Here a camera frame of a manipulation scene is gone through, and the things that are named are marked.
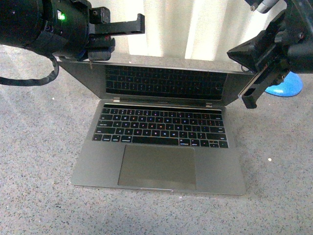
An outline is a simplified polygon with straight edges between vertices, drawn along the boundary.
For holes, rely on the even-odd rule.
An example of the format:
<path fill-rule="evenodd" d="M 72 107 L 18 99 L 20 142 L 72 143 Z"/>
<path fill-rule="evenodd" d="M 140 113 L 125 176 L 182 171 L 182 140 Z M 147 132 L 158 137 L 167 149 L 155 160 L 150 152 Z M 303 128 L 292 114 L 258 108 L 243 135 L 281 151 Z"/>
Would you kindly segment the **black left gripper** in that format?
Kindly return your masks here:
<path fill-rule="evenodd" d="M 145 16 L 111 23 L 106 7 L 93 8 L 88 0 L 44 0 L 47 48 L 61 61 L 108 61 L 115 49 L 112 35 L 145 33 Z"/>

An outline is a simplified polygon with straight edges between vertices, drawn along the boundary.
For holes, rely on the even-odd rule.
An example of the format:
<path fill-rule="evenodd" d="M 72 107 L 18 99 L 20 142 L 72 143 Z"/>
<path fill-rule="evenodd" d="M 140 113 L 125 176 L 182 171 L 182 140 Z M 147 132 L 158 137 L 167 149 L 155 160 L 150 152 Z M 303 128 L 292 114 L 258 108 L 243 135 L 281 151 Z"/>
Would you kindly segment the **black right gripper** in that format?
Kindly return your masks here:
<path fill-rule="evenodd" d="M 266 50 L 258 63 L 262 69 L 257 73 L 252 72 L 254 77 L 239 93 L 239 97 L 248 109 L 256 108 L 257 99 L 266 88 L 279 84 L 290 71 L 281 39 L 275 40 L 283 34 L 284 24 L 269 24 L 265 30 L 274 33 L 274 44 Z"/>

